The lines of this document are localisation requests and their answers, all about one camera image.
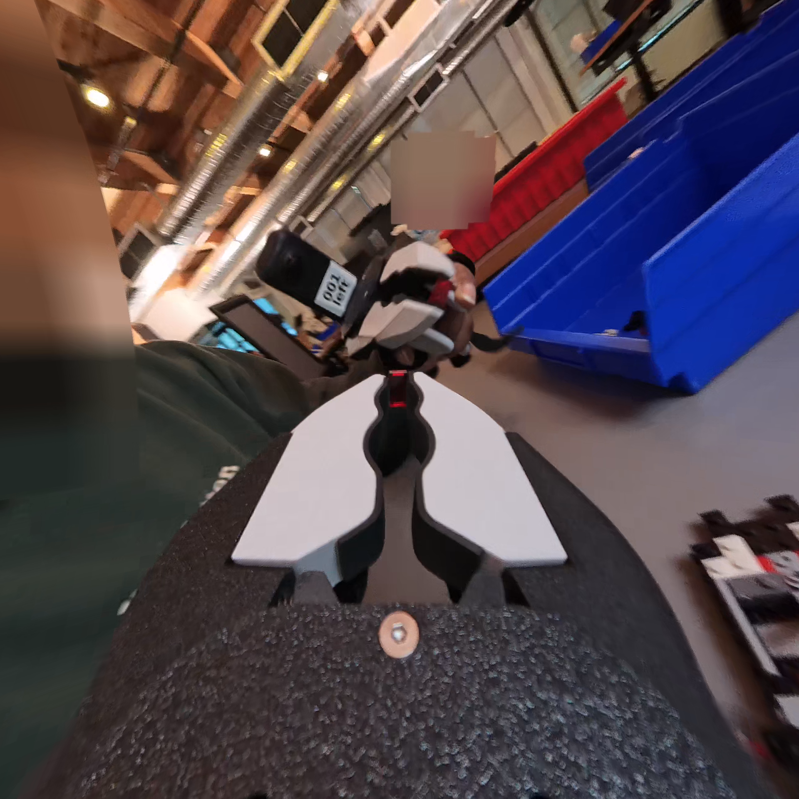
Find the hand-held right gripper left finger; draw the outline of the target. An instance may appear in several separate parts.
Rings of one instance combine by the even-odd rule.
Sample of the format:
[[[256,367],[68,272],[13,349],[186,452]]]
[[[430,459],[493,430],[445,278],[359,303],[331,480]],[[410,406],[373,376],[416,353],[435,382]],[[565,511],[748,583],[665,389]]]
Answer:
[[[233,549],[238,566],[324,574],[331,587],[382,550],[382,477],[368,440],[382,419],[383,375],[318,407],[289,436]]]

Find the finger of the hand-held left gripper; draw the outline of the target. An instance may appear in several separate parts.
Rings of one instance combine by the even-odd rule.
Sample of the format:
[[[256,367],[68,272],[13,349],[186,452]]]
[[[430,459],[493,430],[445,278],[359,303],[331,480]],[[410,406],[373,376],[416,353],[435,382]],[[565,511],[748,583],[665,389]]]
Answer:
[[[372,345],[389,351],[410,347],[429,356],[454,355],[454,342],[435,325],[445,314],[442,308],[417,300],[372,305],[357,330],[347,338],[347,355],[360,357]]]
[[[381,300],[453,300],[454,263],[428,244],[406,245],[381,272]]]

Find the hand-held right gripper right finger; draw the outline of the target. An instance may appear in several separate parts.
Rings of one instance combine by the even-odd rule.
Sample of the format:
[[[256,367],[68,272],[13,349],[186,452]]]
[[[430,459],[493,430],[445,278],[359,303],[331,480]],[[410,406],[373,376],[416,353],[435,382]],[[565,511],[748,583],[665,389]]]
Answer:
[[[424,568],[462,598],[476,574],[562,566],[565,546],[499,423],[424,374],[410,379],[420,472],[412,542]]]

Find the large blue plastic bin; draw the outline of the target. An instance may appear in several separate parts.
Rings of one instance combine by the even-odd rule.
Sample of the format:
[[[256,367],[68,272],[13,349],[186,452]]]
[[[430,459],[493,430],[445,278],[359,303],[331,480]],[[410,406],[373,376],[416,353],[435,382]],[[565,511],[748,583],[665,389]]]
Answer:
[[[797,311],[797,53],[684,115],[490,284],[511,346],[695,394]]]

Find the brick car model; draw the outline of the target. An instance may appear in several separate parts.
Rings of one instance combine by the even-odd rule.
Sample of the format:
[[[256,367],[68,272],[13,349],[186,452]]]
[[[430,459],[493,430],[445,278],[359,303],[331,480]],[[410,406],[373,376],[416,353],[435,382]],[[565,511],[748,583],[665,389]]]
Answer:
[[[798,760],[798,502],[792,494],[764,500],[735,521],[717,509],[699,514],[691,557],[749,654],[773,706],[760,751],[797,770]]]

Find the wooden background table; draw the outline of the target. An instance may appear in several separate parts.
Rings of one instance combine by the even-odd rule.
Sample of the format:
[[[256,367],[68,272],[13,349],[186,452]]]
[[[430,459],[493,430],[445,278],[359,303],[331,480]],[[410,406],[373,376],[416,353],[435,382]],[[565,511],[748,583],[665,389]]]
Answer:
[[[557,200],[547,205],[520,228],[500,241],[475,263],[475,282],[484,286],[501,273],[531,246],[540,241],[560,221],[588,197],[588,186],[582,179]]]

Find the red plastic bin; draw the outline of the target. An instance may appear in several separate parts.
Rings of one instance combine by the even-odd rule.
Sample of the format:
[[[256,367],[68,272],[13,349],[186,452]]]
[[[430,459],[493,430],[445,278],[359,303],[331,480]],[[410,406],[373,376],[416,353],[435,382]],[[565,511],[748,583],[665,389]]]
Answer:
[[[585,178],[585,159],[627,122],[620,77],[494,184],[485,222],[439,237],[476,262]]]

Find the person's torso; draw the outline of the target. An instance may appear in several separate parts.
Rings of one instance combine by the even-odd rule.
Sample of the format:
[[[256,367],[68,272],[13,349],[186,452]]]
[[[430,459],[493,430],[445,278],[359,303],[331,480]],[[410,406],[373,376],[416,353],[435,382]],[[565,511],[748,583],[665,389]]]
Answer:
[[[172,537],[331,386],[183,342],[2,355],[2,797],[64,734]]]

